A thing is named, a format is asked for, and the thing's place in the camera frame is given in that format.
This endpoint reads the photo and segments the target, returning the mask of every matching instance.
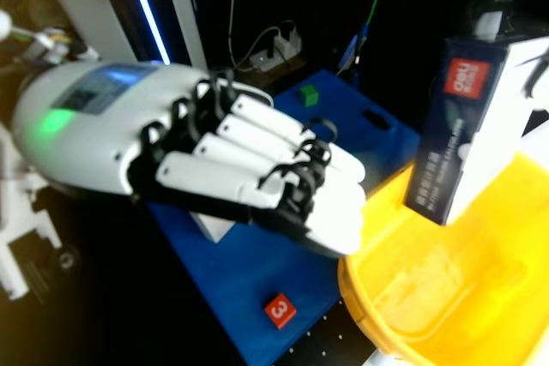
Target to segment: number 3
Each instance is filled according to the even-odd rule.
[[[278,308],[272,308],[271,315],[276,319],[280,319],[287,311],[288,305],[286,302],[278,302]]]

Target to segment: white light strip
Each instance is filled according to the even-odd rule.
[[[156,26],[153,11],[148,5],[148,0],[139,0],[139,2],[141,3],[141,7],[143,9],[145,17],[147,18],[148,26],[150,27],[151,33],[153,34],[154,42],[156,42],[156,47],[158,47],[158,51],[162,56],[162,62],[164,62],[164,64],[170,64],[170,58],[168,57],[168,53],[166,51],[166,48],[164,47],[164,42],[162,41],[162,37],[160,36],[160,32],[158,30],[158,27]]]

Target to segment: display screen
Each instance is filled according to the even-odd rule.
[[[52,107],[99,115],[130,87],[156,69],[130,64],[102,66],[73,84]]]

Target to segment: green light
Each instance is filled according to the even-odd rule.
[[[39,134],[43,137],[53,137],[61,132],[75,117],[76,113],[67,109],[54,109],[48,113],[39,124]]]

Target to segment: red deli logo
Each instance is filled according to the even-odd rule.
[[[490,64],[485,62],[452,59],[449,74],[444,84],[444,91],[465,98],[478,99],[489,68]]]

